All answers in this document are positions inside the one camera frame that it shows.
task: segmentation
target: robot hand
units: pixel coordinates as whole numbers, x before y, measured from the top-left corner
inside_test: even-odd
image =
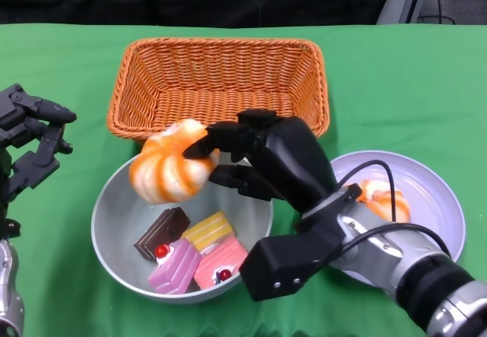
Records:
[[[296,234],[261,239],[241,266],[254,300],[293,294],[331,265],[357,272],[384,290],[431,337],[487,335],[487,285],[455,264],[430,230],[383,221],[357,203],[360,188],[337,183],[301,119],[246,110],[238,122],[207,130],[186,149],[187,158],[219,148],[230,152],[233,162],[245,157],[253,166],[219,166],[212,182],[245,196],[284,199],[301,213]]]
[[[56,152],[72,153],[62,136],[65,124],[75,120],[71,110],[29,96],[19,84],[0,92],[0,336],[22,336],[24,329],[24,302],[15,289],[18,255],[8,241],[20,236],[21,225],[6,218],[8,203],[59,168]],[[40,142],[36,153],[28,151],[12,163],[7,147],[20,148],[34,139]]]

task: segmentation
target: green table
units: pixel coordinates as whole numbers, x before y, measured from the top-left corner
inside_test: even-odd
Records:
[[[28,93],[78,114],[65,137],[75,152],[62,168],[12,205],[23,224],[18,290],[26,337],[132,336],[421,336],[405,312],[379,291],[334,270],[298,294],[253,303],[239,285],[209,302],[157,304],[117,284],[91,245],[91,210],[103,184],[132,156],[130,141],[105,126],[124,48],[141,37],[302,37],[323,50],[332,106],[320,139],[333,158],[379,149],[415,158],[442,176],[466,215],[460,263],[487,278],[487,27],[384,26],[210,30],[163,27],[0,27],[0,87]],[[275,234],[293,211],[275,207]]]

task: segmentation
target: plate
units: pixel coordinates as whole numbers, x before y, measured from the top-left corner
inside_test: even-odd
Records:
[[[440,236],[456,262],[465,243],[466,226],[460,203],[450,187],[424,164],[391,152],[353,152],[334,159],[331,164],[340,181],[355,167],[371,160],[381,160],[389,165],[396,189],[403,192],[410,205],[411,223],[427,227]],[[387,174],[381,166],[374,165],[355,174],[349,182],[359,183],[366,179],[387,181]],[[356,272],[345,273],[373,285]]]

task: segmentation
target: toy bread roll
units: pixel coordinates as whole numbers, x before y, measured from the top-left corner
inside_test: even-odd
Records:
[[[357,200],[366,204],[373,213],[385,221],[392,221],[392,200],[389,183],[381,180],[364,180],[361,182],[360,187],[362,194]],[[409,223],[409,204],[402,192],[397,190],[394,192],[396,194],[396,221],[399,223]]]
[[[220,152],[215,150],[198,160],[186,159],[183,152],[206,134],[203,124],[184,119],[151,136],[129,169],[134,190],[151,204],[184,202],[193,197],[216,168]]]

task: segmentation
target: chocolate cake slice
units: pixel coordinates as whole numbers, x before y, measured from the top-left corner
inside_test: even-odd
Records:
[[[142,257],[155,261],[155,247],[179,240],[189,223],[190,220],[182,208],[166,209],[134,244],[134,247]]]

